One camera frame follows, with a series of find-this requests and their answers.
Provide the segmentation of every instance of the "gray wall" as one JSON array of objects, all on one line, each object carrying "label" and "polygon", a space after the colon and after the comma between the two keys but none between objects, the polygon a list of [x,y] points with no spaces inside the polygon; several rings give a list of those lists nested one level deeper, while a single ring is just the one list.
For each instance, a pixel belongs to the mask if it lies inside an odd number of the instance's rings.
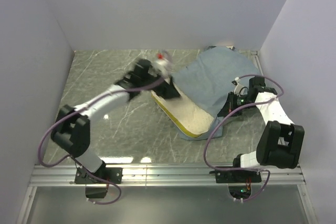
[{"label": "gray wall", "polygon": [[48,0],[73,49],[260,49],[286,0]]},{"label": "gray wall", "polygon": [[320,223],[335,223],[336,0],[287,0],[261,48],[265,74],[306,135],[300,157]]},{"label": "gray wall", "polygon": [[73,51],[45,0],[0,0],[0,222],[15,223]]}]

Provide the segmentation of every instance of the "gray marble floor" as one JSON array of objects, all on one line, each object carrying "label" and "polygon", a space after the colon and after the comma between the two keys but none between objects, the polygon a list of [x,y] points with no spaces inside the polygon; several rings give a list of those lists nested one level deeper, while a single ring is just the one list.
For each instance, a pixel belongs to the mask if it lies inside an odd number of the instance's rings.
[{"label": "gray marble floor", "polygon": [[[199,50],[169,50],[174,70],[191,63]],[[249,50],[240,51],[251,57]],[[157,50],[77,51],[60,106],[90,100],[133,68],[139,58],[154,59]],[[231,162],[239,153],[256,149],[264,129],[257,109],[244,111],[231,119],[221,138],[208,149],[211,162]],[[116,163],[199,163],[203,162],[205,141],[178,137],[173,123],[156,105],[149,92],[143,92],[127,106],[118,108],[91,128],[91,146],[100,157]],[[65,152],[49,141],[44,160],[54,162]]]}]

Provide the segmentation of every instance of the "blue cloth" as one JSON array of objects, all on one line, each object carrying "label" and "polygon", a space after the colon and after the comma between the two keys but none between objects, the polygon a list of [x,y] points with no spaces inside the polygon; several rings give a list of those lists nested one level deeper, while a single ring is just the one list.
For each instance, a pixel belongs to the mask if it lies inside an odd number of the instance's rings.
[{"label": "blue cloth", "polygon": [[[227,94],[234,90],[232,81],[245,74],[259,74],[254,64],[235,51],[226,47],[215,47],[202,52],[189,66],[173,74],[174,83],[190,100],[196,103],[215,118],[208,132],[193,138],[185,135],[180,129],[181,138],[187,140],[207,139],[211,131],[223,119],[217,114],[224,106]],[[240,84],[248,87],[249,78]],[[219,128],[214,137],[221,137],[223,128]]]}]

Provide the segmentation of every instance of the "yellow edge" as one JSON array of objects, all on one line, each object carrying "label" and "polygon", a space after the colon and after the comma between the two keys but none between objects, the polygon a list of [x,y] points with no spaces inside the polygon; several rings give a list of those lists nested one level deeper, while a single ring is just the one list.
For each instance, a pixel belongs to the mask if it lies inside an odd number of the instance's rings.
[{"label": "yellow edge", "polygon": [[152,94],[152,98],[156,101],[156,103],[160,106],[160,108],[162,108],[162,110],[169,116],[169,118],[176,124],[176,126],[187,136],[189,137],[199,137],[202,134],[194,134],[191,133],[190,131],[188,131],[177,119],[176,117],[173,116],[172,113],[170,113],[165,106],[163,106],[156,98],[155,96],[153,96]]}]

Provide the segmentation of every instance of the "gray floor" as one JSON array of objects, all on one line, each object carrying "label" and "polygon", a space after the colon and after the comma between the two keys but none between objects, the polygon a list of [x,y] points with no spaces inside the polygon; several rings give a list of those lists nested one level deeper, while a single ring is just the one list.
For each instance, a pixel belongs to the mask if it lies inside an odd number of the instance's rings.
[{"label": "gray floor", "polygon": [[[199,50],[169,50],[174,70],[196,59]],[[251,57],[249,50],[240,51]],[[133,68],[136,59],[154,59],[157,50],[77,51],[60,106],[86,102],[120,79]],[[244,111],[224,127],[221,138],[208,149],[211,162],[231,162],[239,153],[256,149],[264,130],[257,109]],[[108,113],[91,128],[91,146],[109,163],[195,163],[203,162],[205,141],[186,141],[178,137],[173,122],[143,92],[127,106]],[[54,162],[65,152],[49,141],[44,160]]]}]

